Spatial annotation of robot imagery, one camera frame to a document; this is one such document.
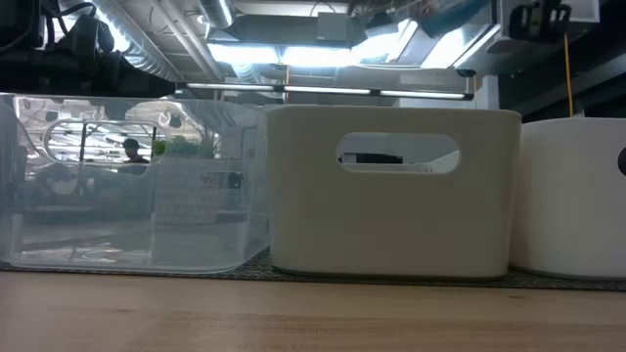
clear plastic storage box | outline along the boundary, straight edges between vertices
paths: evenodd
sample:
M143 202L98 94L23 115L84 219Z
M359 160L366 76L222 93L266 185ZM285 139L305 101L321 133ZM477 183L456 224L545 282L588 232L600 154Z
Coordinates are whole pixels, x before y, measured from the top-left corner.
M211 273L268 245L259 110L0 98L0 260Z

white storage box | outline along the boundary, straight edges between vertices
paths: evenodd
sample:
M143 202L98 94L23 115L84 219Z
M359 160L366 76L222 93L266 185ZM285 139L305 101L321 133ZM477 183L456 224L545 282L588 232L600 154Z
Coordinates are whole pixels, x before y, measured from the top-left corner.
M626 279L625 148L622 118L522 126L515 266L557 276Z
M519 128L517 113L497 110L271 111L274 265L317 274L504 275ZM459 152L435 163L452 158L458 164L447 173L349 167L335 156L339 141L350 133L446 135Z
M256 110L210 101L13 103L0 104L0 260L210 273L269 244ZM123 162L128 138L149 164Z

